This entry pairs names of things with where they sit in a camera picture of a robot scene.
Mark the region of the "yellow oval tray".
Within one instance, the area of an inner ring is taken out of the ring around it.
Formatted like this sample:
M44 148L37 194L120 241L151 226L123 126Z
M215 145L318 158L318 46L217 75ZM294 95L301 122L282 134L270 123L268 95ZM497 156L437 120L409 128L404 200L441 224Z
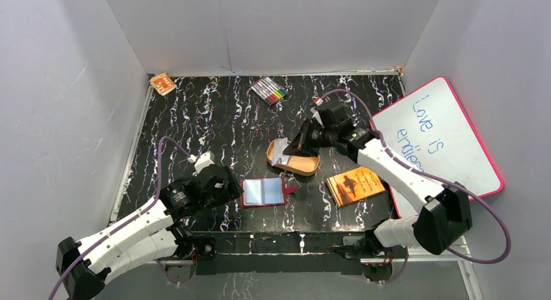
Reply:
M314 175L321 163L320 156L290 156L286 164L276 164L274 162L276 143L280 140L282 140L282 138L278 138L270 142L268 149L266 150L268 164L272 167L289 171L291 173L295 173L304 177L310 177L311 175Z

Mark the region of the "red leather card holder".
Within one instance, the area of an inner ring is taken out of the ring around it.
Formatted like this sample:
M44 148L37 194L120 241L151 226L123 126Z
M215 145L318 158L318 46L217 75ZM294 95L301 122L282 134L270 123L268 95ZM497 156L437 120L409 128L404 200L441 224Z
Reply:
M242 208L285 205L287 195L296 191L296 186L289 186L282 177L244 179L242 188Z

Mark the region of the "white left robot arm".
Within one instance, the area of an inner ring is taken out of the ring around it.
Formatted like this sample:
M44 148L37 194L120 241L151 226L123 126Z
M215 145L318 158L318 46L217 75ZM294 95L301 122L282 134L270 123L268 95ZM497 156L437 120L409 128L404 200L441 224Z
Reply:
M70 299L92 299L117 276L152 260L201 254L181 220L238 199L243 189L227 166L210 165L162 188L132 214L96 234L58 244L56 270Z

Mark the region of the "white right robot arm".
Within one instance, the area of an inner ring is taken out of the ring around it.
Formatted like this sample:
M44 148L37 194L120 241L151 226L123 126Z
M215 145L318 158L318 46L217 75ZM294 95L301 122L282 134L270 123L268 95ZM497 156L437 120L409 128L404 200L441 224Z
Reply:
M360 251L382 257L395 246L419 246L439 255L471 229L470 204L464 191L417 174L416 167L393 153L374 129L355 126L342 103L319 101L311 111L312 117L304 120L284 149L285 155L317 156L321 148L334 147L373 171L416 212L408 218L383 220L367 230L363 239L335 252Z

